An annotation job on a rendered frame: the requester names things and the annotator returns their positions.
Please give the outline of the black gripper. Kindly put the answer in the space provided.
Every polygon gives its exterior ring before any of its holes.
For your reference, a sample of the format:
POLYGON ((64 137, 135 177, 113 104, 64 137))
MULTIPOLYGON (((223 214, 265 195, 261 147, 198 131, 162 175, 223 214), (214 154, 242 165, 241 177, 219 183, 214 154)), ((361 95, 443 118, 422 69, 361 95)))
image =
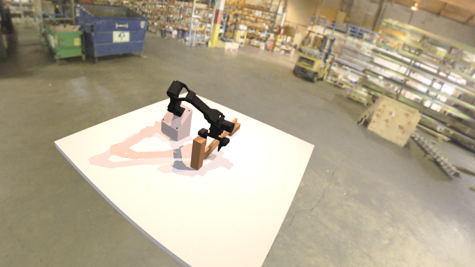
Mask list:
POLYGON ((205 129, 205 128, 200 129, 197 132, 197 135, 199 135, 200 137, 205 138, 205 139, 207 139, 207 136, 208 136, 210 138, 219 140, 219 145, 218 145, 218 150, 217 150, 217 151, 219 151, 221 149, 221 147, 227 146, 227 144, 230 142, 230 139, 227 138, 227 137, 220 138, 219 137, 219 135, 220 135, 219 132, 220 132, 220 128, 215 129, 215 128, 212 128, 210 126, 209 129, 205 129), (208 132, 208 130, 209 130, 209 132, 208 132))

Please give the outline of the long tan bar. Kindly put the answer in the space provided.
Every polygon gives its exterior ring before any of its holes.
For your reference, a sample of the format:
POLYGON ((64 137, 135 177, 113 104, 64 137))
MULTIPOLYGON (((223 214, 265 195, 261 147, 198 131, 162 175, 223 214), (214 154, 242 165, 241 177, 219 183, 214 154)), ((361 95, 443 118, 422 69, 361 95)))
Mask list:
MULTIPOLYGON (((236 126, 236 123, 237 123, 237 118, 235 117, 235 119, 232 120, 232 123, 235 124, 236 126)), ((227 135, 229 134, 229 132, 227 131, 224 131, 221 135, 219 135, 220 138, 223 138, 223 137, 226 137, 227 135)), ((209 154, 212 154, 212 152, 215 150, 216 147, 218 147, 219 145, 219 140, 217 139, 214 139, 212 141, 212 143, 209 144, 209 146, 205 149, 205 152, 204 152, 204 159, 207 159, 207 157, 209 156, 209 154)))

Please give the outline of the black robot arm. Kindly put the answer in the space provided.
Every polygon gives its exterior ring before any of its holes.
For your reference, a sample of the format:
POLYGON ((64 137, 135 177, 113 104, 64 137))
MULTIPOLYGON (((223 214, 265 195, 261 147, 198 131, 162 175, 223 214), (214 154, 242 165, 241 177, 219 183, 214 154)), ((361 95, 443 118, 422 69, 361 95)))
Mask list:
POLYGON ((167 111, 173 113, 174 115, 179 117, 183 115, 185 108, 180 107, 180 104, 182 101, 186 101, 188 103, 191 103, 203 114, 204 118, 207 120, 207 122, 212 128, 220 128, 220 135, 224 131, 233 131, 235 124, 230 121, 224 120, 225 116, 219 110, 209 108, 208 105, 206 105, 200 98, 196 96, 196 93, 188 89, 188 86, 186 86, 185 83, 182 83, 180 81, 173 81, 166 93, 168 97, 170 97, 170 102, 167 111), (187 89, 188 93, 185 98, 180 98, 179 93, 183 89, 183 87, 187 89))

